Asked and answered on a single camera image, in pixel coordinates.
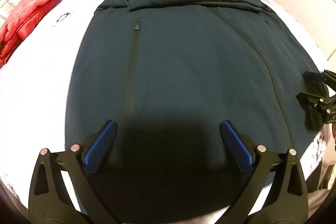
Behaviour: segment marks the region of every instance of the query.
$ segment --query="white bedsheet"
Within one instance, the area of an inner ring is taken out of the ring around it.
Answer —
[[[65,112],[73,65],[83,35],[102,1],[62,0],[0,70],[0,178],[26,207],[39,151],[45,147],[51,152],[64,150]],[[302,25],[274,0],[261,1],[284,21],[320,71],[330,69]],[[325,126],[301,158],[305,178],[324,155],[330,134],[330,126]],[[79,209],[70,179],[68,176],[64,179]],[[262,207],[268,190],[269,187],[263,190],[252,212]],[[214,223],[223,212],[204,221]]]

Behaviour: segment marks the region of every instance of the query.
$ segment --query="zippered pocket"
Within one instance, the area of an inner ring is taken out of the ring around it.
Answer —
[[[137,66],[137,53],[139,45],[140,28],[141,28],[141,19],[139,18],[136,20],[134,25],[133,41],[127,67],[126,105],[125,105],[125,112],[127,116],[130,116],[134,111],[134,75]]]
[[[260,54],[260,52],[258,52],[258,50],[240,33],[238,32],[229,22],[227,22],[220,14],[218,14],[213,8],[211,7],[208,7],[209,11],[211,11],[215,16],[219,17],[223,22],[225,22],[226,25],[228,25],[232,30],[234,30],[242,39],[243,41],[246,42],[246,44],[256,53],[256,55],[258,56],[259,60],[260,60],[260,63],[262,64],[265,72],[266,72],[266,75],[267,75],[267,78],[268,78],[268,84],[269,86],[271,87],[271,90],[272,90],[272,94],[273,94],[273,99],[274,99],[274,102],[275,102],[275,105],[277,106],[277,109],[278,109],[278,113],[279,113],[279,116],[281,118],[281,122],[282,122],[282,127],[283,129],[285,130],[285,132],[287,133],[287,138],[286,138],[286,144],[287,144],[287,147],[293,147],[293,141],[292,141],[292,136],[291,136],[291,133],[290,133],[290,130],[289,130],[289,127],[288,127],[288,123],[287,123],[287,120],[286,120],[286,117],[285,117],[285,114],[283,112],[283,109],[280,105],[280,102],[279,102],[279,99],[278,99],[278,95],[277,95],[277,92],[275,90],[275,86],[274,86],[274,82],[273,82],[273,79],[272,79],[272,75],[270,73],[270,70],[267,66],[267,63],[266,61],[264,60],[264,58],[262,57],[262,55]]]

